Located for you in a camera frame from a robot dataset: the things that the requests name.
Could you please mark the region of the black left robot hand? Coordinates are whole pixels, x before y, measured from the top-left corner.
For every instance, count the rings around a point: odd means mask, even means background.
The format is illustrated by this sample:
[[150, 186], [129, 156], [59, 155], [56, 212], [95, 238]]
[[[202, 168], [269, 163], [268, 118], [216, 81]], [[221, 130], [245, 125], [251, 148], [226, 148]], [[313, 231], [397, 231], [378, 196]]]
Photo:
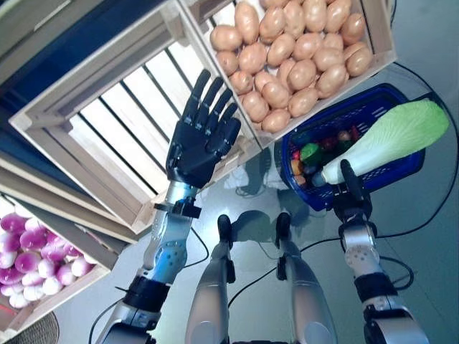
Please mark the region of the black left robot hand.
[[210, 76], [207, 69], [199, 74], [176, 123], [166, 158], [167, 178], [195, 188], [203, 188], [211, 180], [215, 166], [229, 153], [241, 128], [234, 117], [237, 105], [230, 101], [233, 92], [227, 88], [217, 96], [223, 86], [221, 77], [203, 93]]

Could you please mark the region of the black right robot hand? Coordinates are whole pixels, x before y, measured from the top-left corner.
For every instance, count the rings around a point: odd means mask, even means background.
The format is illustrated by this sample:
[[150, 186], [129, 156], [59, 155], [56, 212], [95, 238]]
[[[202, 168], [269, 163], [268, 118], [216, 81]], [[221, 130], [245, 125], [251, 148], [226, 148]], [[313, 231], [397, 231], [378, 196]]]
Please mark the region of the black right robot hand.
[[344, 182], [333, 189], [333, 211], [338, 219], [349, 222], [359, 217], [368, 220], [372, 214], [372, 202], [369, 192], [364, 188], [361, 179], [354, 173], [348, 160], [339, 164]]

